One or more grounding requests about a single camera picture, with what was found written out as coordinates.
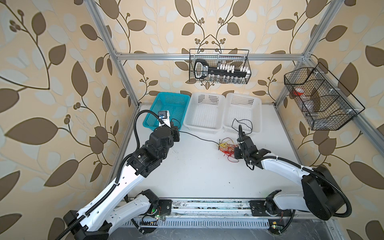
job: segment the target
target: wire basket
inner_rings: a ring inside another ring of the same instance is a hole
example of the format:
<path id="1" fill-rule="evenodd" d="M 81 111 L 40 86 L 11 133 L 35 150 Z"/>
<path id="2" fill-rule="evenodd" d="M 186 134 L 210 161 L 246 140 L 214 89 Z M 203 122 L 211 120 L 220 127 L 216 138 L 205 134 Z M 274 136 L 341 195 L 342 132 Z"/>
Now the wire basket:
<path id="1" fill-rule="evenodd" d="M 252 74 L 248 53 L 249 50 L 238 49 L 190 49 L 189 79 L 247 84 Z"/>
<path id="2" fill-rule="evenodd" d="M 324 77 L 325 73 L 330 73 L 337 80 L 337 87 L 328 82 Z M 300 68 L 285 74 L 284 84 L 311 130 L 339 130 L 365 109 L 348 88 L 321 63 L 315 68 Z M 352 106 L 350 100 L 354 100 L 358 106 Z"/>

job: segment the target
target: tangled wires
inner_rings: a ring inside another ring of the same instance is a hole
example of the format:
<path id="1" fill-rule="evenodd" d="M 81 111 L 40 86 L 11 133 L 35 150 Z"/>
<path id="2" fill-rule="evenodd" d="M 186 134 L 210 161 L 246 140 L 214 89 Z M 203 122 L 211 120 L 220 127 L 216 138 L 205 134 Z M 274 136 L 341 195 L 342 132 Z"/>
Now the tangled wires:
<path id="1" fill-rule="evenodd" d="M 238 145 L 235 145 L 232 139 L 230 139 L 229 137 L 226 137 L 223 140 L 219 141 L 219 144 L 217 146 L 218 146 L 218 149 L 224 153 L 224 155 L 227 155 L 228 161 L 239 162 L 238 159 L 235 159 L 233 157 L 235 155 L 235 147 L 238 147 Z"/>

